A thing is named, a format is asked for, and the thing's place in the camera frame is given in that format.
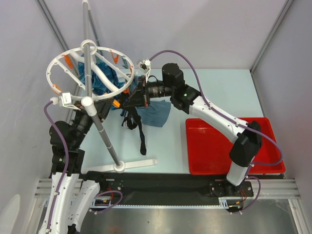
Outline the black sports sock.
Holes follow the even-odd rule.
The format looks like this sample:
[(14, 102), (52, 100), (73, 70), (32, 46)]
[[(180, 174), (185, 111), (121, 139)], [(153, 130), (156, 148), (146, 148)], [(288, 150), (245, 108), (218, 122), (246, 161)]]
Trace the black sports sock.
[(138, 116), (138, 127), (139, 127), (139, 135), (140, 135), (140, 153), (145, 156), (147, 153), (146, 143), (145, 143), (145, 135), (142, 129), (141, 117)]
[(142, 128), (141, 117), (135, 107), (129, 107), (122, 110), (121, 114), (123, 121), (121, 126), (127, 129), (133, 130), (137, 126), (139, 129)]

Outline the white round clip hanger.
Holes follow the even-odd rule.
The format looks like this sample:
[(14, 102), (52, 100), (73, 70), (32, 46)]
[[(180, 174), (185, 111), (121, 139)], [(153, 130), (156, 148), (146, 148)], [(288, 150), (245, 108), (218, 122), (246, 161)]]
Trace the white round clip hanger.
[[(104, 56), (102, 56), (99, 51), (106, 51), (110, 52), (110, 50), (114, 50), (117, 53), (119, 53), (119, 58), (121, 59), (122, 56), (125, 56), (125, 58), (128, 61), (129, 67), (130, 65), (134, 68), (134, 63), (131, 61), (131, 59), (123, 54), (120, 51), (117, 51), (115, 49), (107, 48), (107, 47), (101, 47), (97, 46), (96, 43), (90, 39), (86, 39), (82, 41), (80, 44), (80, 47), (67, 50), (63, 52), (62, 54), (56, 56), (48, 65), (46, 70), (46, 79), (49, 84), (49, 86), (52, 88), (52, 81), (51, 81), (51, 75), (52, 75), (52, 68), (53, 66), (57, 65), (59, 66), (66, 74), (69, 75), (70, 78), (73, 79), (75, 83), (78, 84), (79, 87), (84, 89), (88, 95), (91, 95), (93, 100), (104, 100), (108, 98), (113, 98), (119, 94), (121, 94), (125, 89), (127, 89), (130, 84), (132, 83), (134, 76), (135, 76), (135, 68), (132, 74), (126, 74), (121, 69), (119, 69), (115, 63), (111, 63), (109, 60), (107, 60)], [(85, 75), (85, 82), (82, 83), (77, 76), (75, 76), (66, 66), (60, 61), (63, 58), (63, 54), (70, 55), (74, 60), (84, 63), (85, 69), (84, 69), (84, 75)], [(95, 64), (93, 61), (93, 57), (97, 57), (104, 63), (106, 63), (111, 69), (113, 69), (118, 75), (120, 75), (122, 78), (125, 79), (125, 84), (118, 88), (115, 86), (107, 76), (100, 70), (100, 68)], [(108, 94), (103, 94), (101, 96), (97, 96), (93, 93), (90, 93), (90, 90), (92, 88), (92, 73), (95, 73), (102, 84), (104, 84), (111, 92)]]

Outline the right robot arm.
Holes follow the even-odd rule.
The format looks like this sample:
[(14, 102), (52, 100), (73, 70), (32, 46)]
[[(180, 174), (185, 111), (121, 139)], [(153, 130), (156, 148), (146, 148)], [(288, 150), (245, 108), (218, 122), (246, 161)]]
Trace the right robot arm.
[(202, 89), (186, 84), (184, 74), (176, 63), (167, 63), (161, 70), (162, 80), (149, 82), (148, 76), (143, 75), (137, 78), (133, 90), (122, 92), (121, 108), (134, 118), (136, 124), (140, 124), (136, 107), (147, 107), (153, 98), (169, 97), (175, 108), (214, 127), (233, 144), (225, 191), (229, 195), (237, 195), (242, 191), (242, 182), (262, 147), (260, 124), (256, 121), (248, 123), (212, 104), (204, 97)]

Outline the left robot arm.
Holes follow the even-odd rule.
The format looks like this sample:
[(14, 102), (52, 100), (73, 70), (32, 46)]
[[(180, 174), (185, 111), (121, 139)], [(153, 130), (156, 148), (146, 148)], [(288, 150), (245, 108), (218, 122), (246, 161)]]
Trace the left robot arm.
[(92, 209), (95, 198), (107, 195), (104, 210), (112, 207), (114, 191), (107, 188), (103, 174), (89, 171), (81, 173), (85, 152), (80, 145), (93, 125), (85, 111), (75, 114), (72, 124), (53, 121), (48, 107), (57, 102), (52, 99), (44, 106), (44, 114), (51, 123), (49, 129), (52, 146), (51, 193), (40, 234), (78, 234), (88, 211), (95, 214), (100, 209)]

